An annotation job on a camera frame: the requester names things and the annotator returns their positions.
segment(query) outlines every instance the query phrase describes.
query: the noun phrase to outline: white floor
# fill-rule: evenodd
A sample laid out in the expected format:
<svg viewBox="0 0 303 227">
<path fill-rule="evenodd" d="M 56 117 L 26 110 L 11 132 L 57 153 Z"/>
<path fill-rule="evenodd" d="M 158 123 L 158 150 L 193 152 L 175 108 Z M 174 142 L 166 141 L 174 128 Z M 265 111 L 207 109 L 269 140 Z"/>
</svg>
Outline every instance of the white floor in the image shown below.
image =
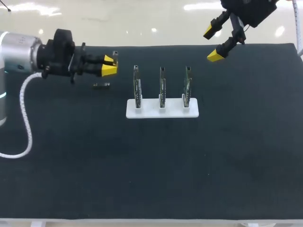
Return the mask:
<svg viewBox="0 0 303 227">
<path fill-rule="evenodd" d="M 3 0 L 0 30 L 41 37 L 69 29 L 77 45 L 95 46 L 205 45 L 223 43 L 231 35 L 228 21 L 210 41 L 203 38 L 210 21 L 223 10 L 220 0 Z M 292 3 L 257 28 L 246 32 L 247 43 L 295 43 Z M 303 18 L 303 0 L 298 0 Z"/>
<path fill-rule="evenodd" d="M 30 222 L 9 222 L 10 227 L 30 227 Z M 88 222 L 60 223 L 48 222 L 46 227 L 244 227 L 242 224 L 100 224 Z M 272 227 L 273 224 L 260 224 L 260 227 Z M 302 224 L 276 224 L 276 227 L 302 227 Z"/>
</svg>

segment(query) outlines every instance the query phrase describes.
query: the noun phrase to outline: robotic arm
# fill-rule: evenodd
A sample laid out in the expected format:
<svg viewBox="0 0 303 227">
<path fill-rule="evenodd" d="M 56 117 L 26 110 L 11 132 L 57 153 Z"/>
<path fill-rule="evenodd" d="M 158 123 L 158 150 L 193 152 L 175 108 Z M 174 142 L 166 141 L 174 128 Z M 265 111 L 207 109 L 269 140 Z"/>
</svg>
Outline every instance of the robotic arm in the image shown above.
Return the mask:
<svg viewBox="0 0 303 227">
<path fill-rule="evenodd" d="M 212 38 L 216 32 L 222 29 L 222 25 L 229 18 L 232 22 L 232 36 L 225 43 L 218 45 L 207 57 L 208 60 L 224 59 L 228 56 L 229 51 L 237 45 L 237 42 L 245 44 L 244 27 L 246 25 L 257 27 L 276 10 L 277 2 L 278 0 L 221 0 L 221 4 L 226 11 L 211 21 L 204 37 L 206 39 Z"/>
<path fill-rule="evenodd" d="M 117 73 L 118 52 L 93 56 L 86 54 L 85 43 L 76 48 L 71 31 L 57 29 L 54 38 L 42 44 L 34 36 L 0 31 L 0 126 L 6 120 L 4 72 L 33 74 L 41 72 L 43 78 L 48 75 L 70 77 L 83 73 L 104 77 Z"/>
</svg>

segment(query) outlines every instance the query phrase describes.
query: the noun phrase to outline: white holder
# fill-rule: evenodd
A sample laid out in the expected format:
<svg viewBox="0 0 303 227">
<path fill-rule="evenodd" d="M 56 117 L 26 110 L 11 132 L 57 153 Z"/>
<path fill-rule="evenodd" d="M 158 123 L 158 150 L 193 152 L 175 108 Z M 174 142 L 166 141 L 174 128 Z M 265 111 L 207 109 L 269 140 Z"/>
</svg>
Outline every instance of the white holder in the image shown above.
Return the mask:
<svg viewBox="0 0 303 227">
<path fill-rule="evenodd" d="M 184 107 L 184 94 L 182 98 L 167 98 L 165 107 L 160 108 L 159 98 L 141 97 L 141 108 L 136 108 L 135 99 L 128 99 L 126 117 L 129 119 L 140 118 L 194 118 L 199 116 L 198 101 L 190 98 L 189 107 Z"/>
</svg>

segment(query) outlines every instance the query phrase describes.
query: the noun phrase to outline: dark table surface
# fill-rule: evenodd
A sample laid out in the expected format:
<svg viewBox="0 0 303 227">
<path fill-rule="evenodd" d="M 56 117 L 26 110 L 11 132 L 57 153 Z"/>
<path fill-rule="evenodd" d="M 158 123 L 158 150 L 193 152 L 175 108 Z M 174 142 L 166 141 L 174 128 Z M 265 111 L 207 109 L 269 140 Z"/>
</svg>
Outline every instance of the dark table surface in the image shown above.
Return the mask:
<svg viewBox="0 0 303 227">
<path fill-rule="evenodd" d="M 303 63 L 292 44 L 237 46 L 210 63 L 214 46 L 91 47 L 119 51 L 119 75 L 52 76 L 26 91 L 32 151 L 0 158 L 0 218 L 303 219 Z M 125 117 L 133 65 L 144 98 L 180 97 L 194 75 L 195 119 Z M 8 120 L 0 152 L 27 145 L 7 74 Z M 109 90 L 91 89 L 110 82 Z"/>
</svg>

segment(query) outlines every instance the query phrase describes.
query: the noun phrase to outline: white stand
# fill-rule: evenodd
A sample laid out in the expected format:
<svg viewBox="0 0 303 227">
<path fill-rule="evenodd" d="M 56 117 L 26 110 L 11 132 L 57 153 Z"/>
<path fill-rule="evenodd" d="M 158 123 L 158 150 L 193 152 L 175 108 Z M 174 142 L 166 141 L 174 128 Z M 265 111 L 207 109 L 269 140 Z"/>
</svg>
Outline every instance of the white stand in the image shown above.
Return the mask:
<svg viewBox="0 0 303 227">
<path fill-rule="evenodd" d="M 265 223 L 242 223 L 241 225 L 245 227 L 274 227 L 276 224 L 265 224 Z"/>
<path fill-rule="evenodd" d="M 45 227 L 46 221 L 32 221 L 31 227 Z"/>
<path fill-rule="evenodd" d="M 198 101 L 191 98 L 189 107 L 184 107 L 183 98 L 167 98 L 165 108 L 160 108 L 160 98 L 141 99 L 141 108 L 136 108 L 134 99 L 127 100 L 126 117 L 133 118 L 194 118 L 199 116 Z"/>
</svg>

